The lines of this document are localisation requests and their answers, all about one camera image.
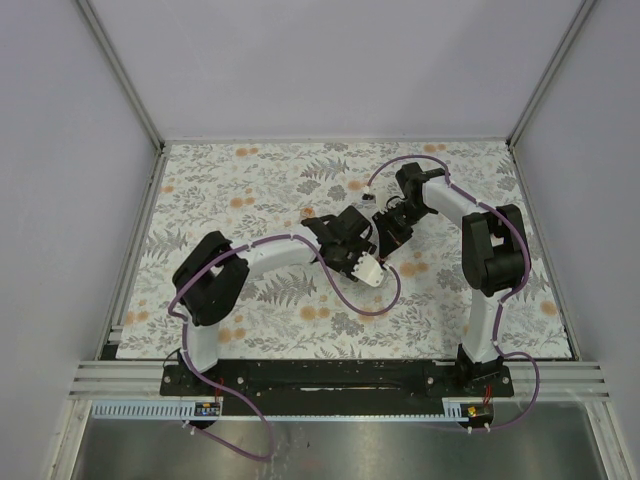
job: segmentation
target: floral pattern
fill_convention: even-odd
[[[506,146],[498,141],[424,143],[175,144],[155,205],[117,356],[164,358],[179,345],[180,324],[166,313],[175,295],[171,276],[207,233],[240,242],[282,230],[303,215],[376,207],[362,188],[382,162],[410,153],[435,154],[455,182],[495,205],[515,203],[525,214],[533,271],[506,308],[505,351],[536,357],[571,355],[537,238]],[[423,162],[425,167],[432,167]],[[396,195],[396,166],[373,191]],[[357,315],[331,289],[317,265],[268,272],[245,285],[235,311],[220,325],[223,358],[450,358],[463,335],[471,291],[460,266],[461,237],[442,215],[428,215],[413,238],[391,255],[403,280],[395,308],[379,317]],[[376,311],[394,296],[336,275],[358,307]]]

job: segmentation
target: wall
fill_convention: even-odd
[[[501,137],[580,0],[93,0],[162,135]]]
[[[0,478],[35,479],[153,155],[69,0],[0,15]]]
[[[640,3],[600,2],[517,146],[580,346],[640,462]]]

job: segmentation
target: reflective metal surface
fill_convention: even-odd
[[[500,423],[517,414],[498,405]],[[219,422],[210,431],[262,452],[259,422]],[[586,413],[539,404],[516,427],[467,435],[407,423],[286,422],[276,457],[246,460],[176,422],[95,420],[74,480],[165,479],[604,479]]]

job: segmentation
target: metal corner post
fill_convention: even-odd
[[[540,80],[538,80],[536,88],[533,90],[533,93],[531,94],[527,105],[520,115],[520,118],[516,122],[516,125],[513,128],[512,132],[507,137],[507,145],[509,145],[512,150],[513,148],[515,148],[515,145],[522,137],[522,134],[527,128],[529,121],[544,99],[549,86],[553,82],[553,79],[558,74],[562,65],[564,65],[567,54],[571,50],[571,47],[580,35],[580,32],[584,28],[587,20],[589,19],[599,2],[600,0],[582,0],[578,11],[573,16],[573,19],[571,20],[571,23],[562,36],[560,43],[556,47],[551,60],[549,60],[549,63],[547,64],[542,76],[540,77]]]
[[[100,21],[98,13],[93,6],[91,0],[72,0],[75,6],[77,7],[80,16],[86,23],[87,27],[91,31],[98,47],[102,51],[105,60],[107,61],[109,68],[113,72],[116,77],[116,80],[120,84],[124,95],[127,97],[131,108],[135,112],[140,124],[142,125],[144,131],[146,132],[149,140],[153,144],[154,148],[157,152],[161,152],[164,146],[164,140],[160,135],[160,132],[156,128],[153,120],[151,119],[149,112],[145,108],[142,100],[140,100],[140,96],[136,91],[133,83],[129,79],[129,75],[127,74],[122,62],[120,61],[118,55],[116,54],[115,48],[107,31],[104,28],[104,25]]]

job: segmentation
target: black mounting base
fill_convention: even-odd
[[[265,415],[360,416],[441,414],[442,398],[512,397],[509,369],[500,377],[466,386],[453,364],[430,360],[220,360],[204,374],[240,391]],[[164,369],[162,396],[216,395],[184,365]],[[225,415],[252,415],[244,402],[225,392]]]

